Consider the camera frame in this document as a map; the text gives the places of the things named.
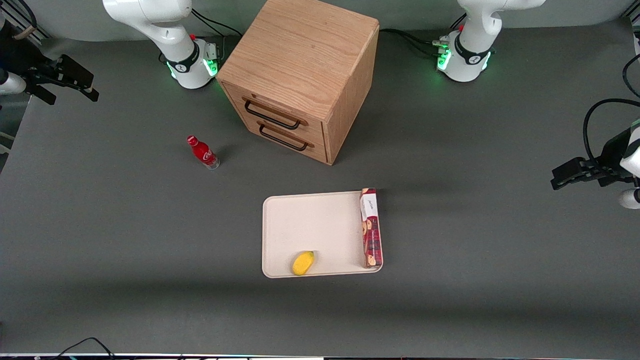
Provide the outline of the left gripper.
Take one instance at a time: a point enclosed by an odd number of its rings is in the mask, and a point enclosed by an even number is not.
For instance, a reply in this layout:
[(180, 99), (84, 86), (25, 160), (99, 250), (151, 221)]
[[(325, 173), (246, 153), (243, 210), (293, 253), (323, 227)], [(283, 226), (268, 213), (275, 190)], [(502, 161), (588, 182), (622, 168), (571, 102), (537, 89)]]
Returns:
[(574, 183), (592, 182), (594, 180), (598, 180), (598, 184), (602, 188), (615, 182), (632, 183), (633, 175), (620, 165), (620, 161), (627, 151), (630, 136), (631, 130), (620, 132), (605, 143), (601, 155), (596, 158), (601, 168), (607, 171), (614, 179), (606, 175), (601, 177), (589, 159), (574, 157), (551, 171), (552, 189), (558, 191)]

